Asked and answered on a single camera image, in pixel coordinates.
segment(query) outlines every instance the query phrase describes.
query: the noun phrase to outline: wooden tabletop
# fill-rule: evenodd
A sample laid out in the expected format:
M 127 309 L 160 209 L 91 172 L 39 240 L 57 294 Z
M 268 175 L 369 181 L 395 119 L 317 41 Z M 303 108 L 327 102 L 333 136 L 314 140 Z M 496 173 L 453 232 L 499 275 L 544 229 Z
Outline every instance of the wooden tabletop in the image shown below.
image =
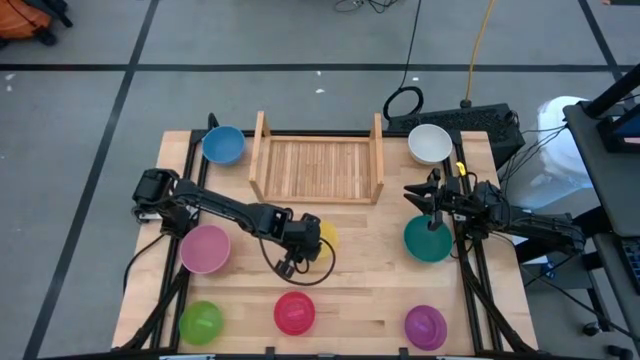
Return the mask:
M 475 172 L 480 181 L 497 184 L 486 133 L 465 132 L 462 138 L 469 171 Z M 180 172 L 188 140 L 187 131 L 166 132 L 156 166 Z M 248 182 L 252 139 L 247 141 L 247 154 L 239 164 L 209 166 L 207 189 L 239 201 L 256 202 Z M 416 355 L 473 354 L 458 262 L 447 258 L 434 265 L 419 263 L 404 248 L 403 229 L 419 213 L 403 198 L 402 187 L 424 182 L 431 168 L 411 158 L 405 138 L 384 138 L 383 144 L 385 186 L 377 205 L 277 204 L 291 207 L 296 218 L 309 212 L 337 228 L 340 246 L 336 267 L 318 286 L 297 288 L 287 284 L 268 268 L 255 238 L 228 220 L 201 216 L 201 224 L 216 224 L 228 232 L 232 252 L 219 272 L 191 277 L 187 306 L 199 300 L 211 301 L 222 310 L 225 325 L 222 334 L 211 343 L 191 346 L 182 342 L 181 352 L 263 353 L 265 347 L 274 346 L 277 353 L 295 354 L 397 354 L 399 347 L 408 347 L 409 353 Z M 193 179 L 198 168 L 199 161 L 194 166 Z M 136 252 L 156 238 L 158 230 L 157 221 L 141 226 Z M 125 343 L 155 306 L 168 244 L 163 241 L 156 245 L 131 269 L 114 346 Z M 282 251 L 273 244 L 267 245 L 275 263 Z M 513 247 L 491 236 L 485 240 L 485 253 L 496 305 L 523 340 L 537 348 Z M 296 274 L 295 279 L 312 281 L 322 276 L 328 266 L 328 260 L 316 261 L 309 274 Z M 273 321 L 276 301 L 290 290 L 305 292 L 316 306 L 316 321 L 303 336 L 284 335 Z M 446 342 L 433 352 L 419 350 L 404 335 L 407 312 L 421 304 L 439 309 L 448 324 Z M 483 343 L 490 349 L 486 316 L 479 302 L 478 310 Z M 168 344 L 172 320 L 171 308 L 163 344 Z

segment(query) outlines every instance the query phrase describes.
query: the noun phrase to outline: orange bag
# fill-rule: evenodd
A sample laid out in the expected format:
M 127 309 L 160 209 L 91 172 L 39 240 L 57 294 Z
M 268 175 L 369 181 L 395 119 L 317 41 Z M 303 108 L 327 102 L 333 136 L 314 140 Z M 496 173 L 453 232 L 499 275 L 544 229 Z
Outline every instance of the orange bag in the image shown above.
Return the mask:
M 48 28 L 51 17 L 26 5 L 22 0 L 0 0 L 0 38 L 24 39 L 34 36 L 34 30 Z

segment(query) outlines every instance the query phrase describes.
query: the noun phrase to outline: black keyboard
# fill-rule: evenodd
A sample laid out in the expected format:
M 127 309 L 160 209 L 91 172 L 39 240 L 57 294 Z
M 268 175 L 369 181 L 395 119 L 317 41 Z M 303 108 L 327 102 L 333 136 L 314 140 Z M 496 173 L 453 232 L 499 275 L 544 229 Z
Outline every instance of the black keyboard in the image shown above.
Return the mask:
M 480 106 L 468 109 L 436 111 L 392 118 L 388 130 L 411 131 L 418 125 L 433 124 L 443 129 L 460 131 L 486 131 L 489 141 L 499 143 L 509 139 L 513 118 L 506 104 Z
M 640 294 L 640 239 L 619 239 L 616 245 L 631 282 Z

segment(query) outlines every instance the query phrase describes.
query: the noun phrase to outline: green bowl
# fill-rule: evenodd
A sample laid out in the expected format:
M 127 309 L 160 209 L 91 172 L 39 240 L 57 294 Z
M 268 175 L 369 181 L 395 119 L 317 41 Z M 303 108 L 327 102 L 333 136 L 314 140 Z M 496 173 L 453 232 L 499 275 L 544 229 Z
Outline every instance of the green bowl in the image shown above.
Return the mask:
M 429 215 L 416 216 L 404 228 L 404 244 L 416 259 L 437 263 L 449 256 L 453 248 L 453 238 L 447 225 L 442 224 L 436 231 L 427 226 L 431 220 Z
M 178 328 L 186 343 L 204 345 L 220 334 L 223 324 L 222 312 L 217 306 L 208 301 L 198 301 L 184 311 Z

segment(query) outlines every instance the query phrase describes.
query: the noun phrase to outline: yellow cable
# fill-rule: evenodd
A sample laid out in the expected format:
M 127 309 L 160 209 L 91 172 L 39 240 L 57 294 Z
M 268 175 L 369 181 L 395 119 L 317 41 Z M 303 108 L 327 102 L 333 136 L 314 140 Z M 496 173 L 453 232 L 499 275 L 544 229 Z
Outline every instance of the yellow cable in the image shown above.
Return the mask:
M 478 45 L 480 44 L 480 40 L 482 40 L 482 36 L 484 36 L 484 31 L 487 29 L 487 23 L 489 22 L 489 15 L 491 15 L 491 10 L 493 10 L 493 4 L 496 0 L 489 1 L 489 7 L 487 7 L 487 12 L 484 14 L 484 21 L 482 22 L 482 28 L 480 28 L 480 32 L 478 33 L 478 37 L 476 38 L 476 43 L 473 45 L 473 54 L 471 55 L 471 64 L 469 65 L 469 78 L 467 79 L 467 94 L 465 95 L 465 100 L 469 100 L 469 95 L 471 94 L 471 82 L 473 77 L 473 65 L 476 63 L 476 55 L 478 55 Z

